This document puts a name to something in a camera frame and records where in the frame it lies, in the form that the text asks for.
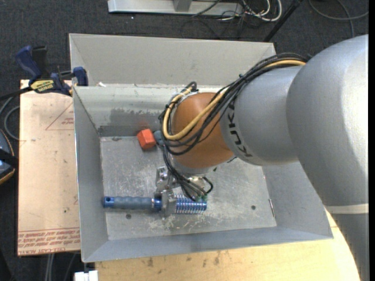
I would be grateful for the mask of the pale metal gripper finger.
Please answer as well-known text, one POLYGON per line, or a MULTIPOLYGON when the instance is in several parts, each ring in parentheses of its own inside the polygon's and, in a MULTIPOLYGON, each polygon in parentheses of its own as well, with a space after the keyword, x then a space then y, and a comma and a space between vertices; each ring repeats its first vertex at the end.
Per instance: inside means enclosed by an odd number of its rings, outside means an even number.
POLYGON ((165 166, 156 169, 155 185, 157 191, 170 189, 170 174, 165 166))
POLYGON ((175 213, 177 197, 172 189, 164 190, 161 194, 161 214, 164 217, 168 217, 175 213))

